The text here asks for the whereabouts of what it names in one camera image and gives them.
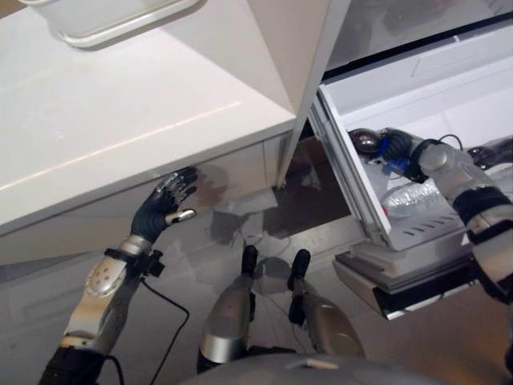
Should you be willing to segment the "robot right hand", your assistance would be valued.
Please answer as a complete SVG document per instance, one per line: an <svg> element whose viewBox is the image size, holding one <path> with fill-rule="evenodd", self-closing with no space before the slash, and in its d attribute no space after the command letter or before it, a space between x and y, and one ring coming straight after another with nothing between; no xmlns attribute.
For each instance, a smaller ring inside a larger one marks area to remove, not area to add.
<svg viewBox="0 0 513 385"><path fill-rule="evenodd" d="M424 183L428 177L414 158L414 150L421 141L394 128L385 128L380 131L380 135L378 158L398 176L418 184Z"/></svg>

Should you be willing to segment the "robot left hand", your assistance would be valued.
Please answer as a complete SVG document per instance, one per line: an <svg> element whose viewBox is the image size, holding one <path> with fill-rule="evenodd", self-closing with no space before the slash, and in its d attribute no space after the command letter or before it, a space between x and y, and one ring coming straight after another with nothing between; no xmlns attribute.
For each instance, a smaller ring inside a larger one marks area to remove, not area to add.
<svg viewBox="0 0 513 385"><path fill-rule="evenodd" d="M197 179L195 167L164 177L136 211L130 234L153 244L167 227L193 217L194 209L180 209L180 205L196 191Z"/></svg>

